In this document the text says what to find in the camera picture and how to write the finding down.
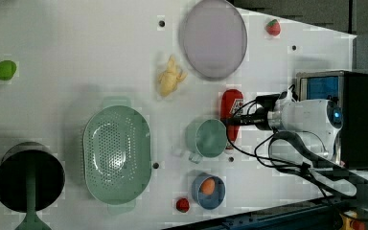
green ball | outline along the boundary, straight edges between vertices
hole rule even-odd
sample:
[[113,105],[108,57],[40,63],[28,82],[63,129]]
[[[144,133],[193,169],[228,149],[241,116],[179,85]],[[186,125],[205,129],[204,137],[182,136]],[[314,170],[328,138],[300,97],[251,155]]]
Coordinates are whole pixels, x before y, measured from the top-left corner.
[[11,60],[4,60],[0,62],[0,80],[8,81],[13,78],[16,72],[16,63]]

black cooking pot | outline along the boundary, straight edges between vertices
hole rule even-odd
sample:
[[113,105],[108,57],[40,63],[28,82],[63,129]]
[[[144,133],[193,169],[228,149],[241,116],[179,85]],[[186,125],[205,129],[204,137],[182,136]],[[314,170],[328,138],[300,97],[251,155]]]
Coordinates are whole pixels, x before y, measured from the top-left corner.
[[51,205],[61,194],[65,175],[60,162],[47,148],[26,142],[10,149],[0,165],[0,201],[8,208],[26,213],[27,164],[35,167],[35,210]]

green cup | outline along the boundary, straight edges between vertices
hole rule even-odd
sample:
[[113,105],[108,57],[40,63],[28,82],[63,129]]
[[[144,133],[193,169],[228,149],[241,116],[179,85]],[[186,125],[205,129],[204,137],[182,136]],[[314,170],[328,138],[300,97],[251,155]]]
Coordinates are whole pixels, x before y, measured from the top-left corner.
[[192,152],[188,159],[196,164],[217,157],[226,148],[226,126],[217,119],[195,119],[187,126],[186,142]]

small blue dish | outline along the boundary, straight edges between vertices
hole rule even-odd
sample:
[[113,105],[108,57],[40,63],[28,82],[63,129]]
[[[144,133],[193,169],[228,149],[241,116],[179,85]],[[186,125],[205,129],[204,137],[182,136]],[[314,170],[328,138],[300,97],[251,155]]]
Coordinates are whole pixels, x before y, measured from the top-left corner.
[[[213,178],[215,181],[215,189],[211,195],[205,195],[201,191],[202,183],[208,179]],[[204,209],[212,210],[218,208],[225,198],[225,184],[223,181],[214,175],[203,173],[199,175],[193,182],[192,188],[193,199]]]

red toy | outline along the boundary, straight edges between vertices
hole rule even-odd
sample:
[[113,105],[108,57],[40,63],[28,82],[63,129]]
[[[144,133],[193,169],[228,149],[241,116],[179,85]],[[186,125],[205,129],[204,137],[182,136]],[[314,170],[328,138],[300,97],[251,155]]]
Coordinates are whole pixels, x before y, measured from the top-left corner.
[[[229,89],[223,93],[222,102],[220,103],[220,118],[227,119],[232,116],[234,112],[236,112],[243,105],[243,94],[241,91],[237,89]],[[229,140],[235,142],[238,137],[239,126],[229,126],[228,134]],[[232,150],[233,147],[231,144],[226,144],[227,150]]]
[[265,30],[273,36],[279,35],[281,28],[280,28],[280,23],[279,21],[277,21],[277,19],[271,20],[266,26],[265,26]]
[[190,210],[190,203],[187,198],[180,198],[177,200],[175,208],[181,213],[187,213]]

